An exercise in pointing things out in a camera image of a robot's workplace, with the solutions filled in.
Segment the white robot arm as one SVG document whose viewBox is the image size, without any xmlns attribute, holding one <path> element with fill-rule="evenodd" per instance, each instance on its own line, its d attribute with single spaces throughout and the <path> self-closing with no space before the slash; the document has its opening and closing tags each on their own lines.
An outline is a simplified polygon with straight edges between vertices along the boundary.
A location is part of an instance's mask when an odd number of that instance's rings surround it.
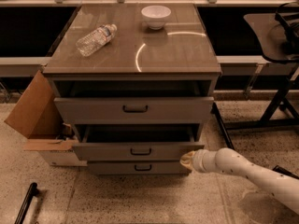
<svg viewBox="0 0 299 224">
<path fill-rule="evenodd" d="M 230 148 L 218 151 L 199 149 L 184 154 L 180 163 L 198 173 L 235 175 L 270 193 L 296 214 L 299 214 L 299 180 L 289 175 L 264 168 L 247 160 Z"/>
</svg>

